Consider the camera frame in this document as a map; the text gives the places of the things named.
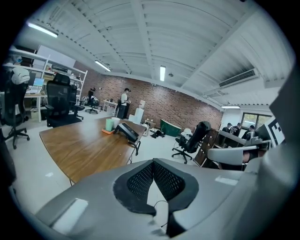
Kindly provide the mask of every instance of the table leg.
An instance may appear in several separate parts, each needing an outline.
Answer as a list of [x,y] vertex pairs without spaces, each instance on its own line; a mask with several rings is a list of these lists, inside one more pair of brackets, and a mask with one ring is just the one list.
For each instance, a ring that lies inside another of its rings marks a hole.
[[115,114],[116,114],[117,106],[118,106],[118,105],[116,105],[116,106],[114,107],[113,116],[115,116]]
[[41,97],[37,97],[38,122],[41,122]]

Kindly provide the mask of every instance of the computer monitor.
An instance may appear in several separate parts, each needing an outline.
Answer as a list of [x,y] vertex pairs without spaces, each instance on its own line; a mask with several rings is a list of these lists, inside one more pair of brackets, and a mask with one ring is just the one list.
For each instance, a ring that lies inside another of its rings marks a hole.
[[42,87],[44,83],[43,78],[37,78],[34,80],[33,86]]
[[36,73],[29,73],[29,81],[28,81],[28,85],[29,86],[33,86],[34,80],[36,79]]

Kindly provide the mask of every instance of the black cable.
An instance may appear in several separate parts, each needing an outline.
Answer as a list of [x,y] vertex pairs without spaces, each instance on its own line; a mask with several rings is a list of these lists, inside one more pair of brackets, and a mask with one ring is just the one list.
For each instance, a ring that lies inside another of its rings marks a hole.
[[165,201],[165,200],[160,200],[160,201],[156,202],[156,204],[158,204],[159,202],[166,202],[166,203],[168,203],[168,202]]
[[168,202],[165,201],[165,200],[160,200],[160,201],[157,201],[156,204],[158,204],[159,202],[166,202],[166,203],[168,203]]

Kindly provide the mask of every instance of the red brick wall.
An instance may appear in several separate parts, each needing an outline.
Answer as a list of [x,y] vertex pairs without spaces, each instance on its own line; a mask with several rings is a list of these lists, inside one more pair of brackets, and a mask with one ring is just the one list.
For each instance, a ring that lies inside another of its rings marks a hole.
[[145,108],[143,120],[149,118],[160,125],[164,119],[182,129],[194,129],[200,121],[209,121],[214,129],[219,129],[223,113],[215,107],[200,100],[161,86],[152,86],[149,82],[135,79],[102,75],[83,64],[76,62],[75,68],[82,71],[88,70],[82,90],[82,97],[88,94],[90,88],[95,87],[95,97],[100,100],[111,99],[115,102],[121,97],[125,88],[130,88],[128,94],[131,105],[129,114],[135,114],[140,100],[144,100]]

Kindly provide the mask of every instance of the ceiling light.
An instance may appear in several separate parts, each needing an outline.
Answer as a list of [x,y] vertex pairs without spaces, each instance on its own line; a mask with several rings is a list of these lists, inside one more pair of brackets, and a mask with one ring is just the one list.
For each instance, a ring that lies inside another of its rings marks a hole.
[[42,27],[40,27],[40,26],[37,26],[37,25],[35,25],[35,24],[33,24],[33,23],[28,22],[27,25],[28,25],[29,27],[31,27],[31,28],[34,28],[34,29],[36,29],[36,30],[39,30],[39,31],[44,32],[44,33],[46,33],[46,34],[49,34],[49,35],[52,36],[52,37],[57,38],[57,36],[58,36],[58,34],[56,34],[56,33],[54,33],[54,32],[51,32],[51,31],[49,31],[49,30],[47,30],[47,29],[45,29],[45,28],[42,28]]
[[105,70],[110,72],[110,69],[108,69],[106,66],[104,66],[102,63],[100,63],[99,61],[95,61],[95,63],[97,63],[98,65],[100,65],[101,67],[103,67]]
[[221,106],[221,107],[227,109],[240,109],[240,106]]
[[160,66],[160,80],[164,81],[165,80],[165,67]]

